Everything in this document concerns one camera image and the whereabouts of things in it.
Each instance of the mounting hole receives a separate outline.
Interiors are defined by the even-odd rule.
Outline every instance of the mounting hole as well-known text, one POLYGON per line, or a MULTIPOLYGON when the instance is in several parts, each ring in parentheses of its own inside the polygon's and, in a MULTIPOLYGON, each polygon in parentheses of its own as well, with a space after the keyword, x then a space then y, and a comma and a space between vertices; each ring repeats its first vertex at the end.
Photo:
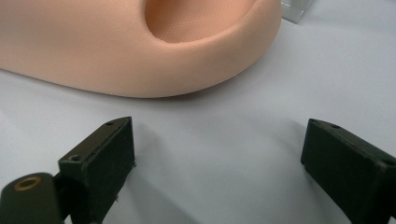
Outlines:
POLYGON ((41 182, 41 178, 39 176, 30 176, 30 177, 24 178, 23 180, 19 181, 14 186, 14 189, 16 191, 25 191, 25 190, 34 188, 40 182, 41 182))
POLYGON ((386 165, 389 165, 389 166, 394 166, 394 165, 396 165, 396 162, 394 162, 394 161, 382 160, 382 162, 384 162, 386 165))
POLYGON ((79 159, 80 159, 79 155, 73 155, 73 156, 69 157, 70 161, 79 161, 79 159))

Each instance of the clear plastic piece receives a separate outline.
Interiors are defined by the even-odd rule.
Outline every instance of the clear plastic piece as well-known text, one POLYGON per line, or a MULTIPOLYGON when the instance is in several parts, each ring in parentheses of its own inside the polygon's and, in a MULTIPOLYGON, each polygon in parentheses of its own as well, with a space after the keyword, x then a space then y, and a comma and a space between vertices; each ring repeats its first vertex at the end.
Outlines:
POLYGON ((312 0, 282 0, 283 19, 298 23, 312 0))

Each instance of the white table surface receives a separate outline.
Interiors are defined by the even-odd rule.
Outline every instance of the white table surface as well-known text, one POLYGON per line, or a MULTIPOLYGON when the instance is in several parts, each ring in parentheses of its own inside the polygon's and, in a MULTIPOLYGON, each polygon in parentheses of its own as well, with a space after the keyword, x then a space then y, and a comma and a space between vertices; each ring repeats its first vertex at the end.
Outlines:
POLYGON ((132 116, 137 167, 105 223, 349 223, 300 164, 306 124, 333 122, 396 155, 395 97, 394 0, 315 0, 248 70, 178 97, 122 98, 0 70, 0 188, 55 175, 101 124, 132 116))

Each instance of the skin-colored silicone pad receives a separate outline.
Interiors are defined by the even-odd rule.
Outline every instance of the skin-colored silicone pad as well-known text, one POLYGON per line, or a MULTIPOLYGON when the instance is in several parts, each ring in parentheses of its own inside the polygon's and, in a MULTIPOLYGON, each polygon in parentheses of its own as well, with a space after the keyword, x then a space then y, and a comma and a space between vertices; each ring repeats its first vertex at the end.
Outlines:
POLYGON ((279 0, 0 0, 0 68, 107 94, 202 90, 274 40, 279 0))

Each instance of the white surface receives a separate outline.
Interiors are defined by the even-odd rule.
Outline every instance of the white surface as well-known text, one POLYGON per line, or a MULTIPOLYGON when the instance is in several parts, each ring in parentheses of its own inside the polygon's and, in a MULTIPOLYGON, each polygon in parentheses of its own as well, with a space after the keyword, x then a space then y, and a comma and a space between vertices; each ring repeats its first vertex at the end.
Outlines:
POLYGON ((137 167, 105 223, 349 223, 300 164, 306 123, 336 123, 396 155, 395 12, 393 0, 316 0, 246 72, 174 98, 0 71, 0 187, 55 175, 102 123, 133 116, 137 167))

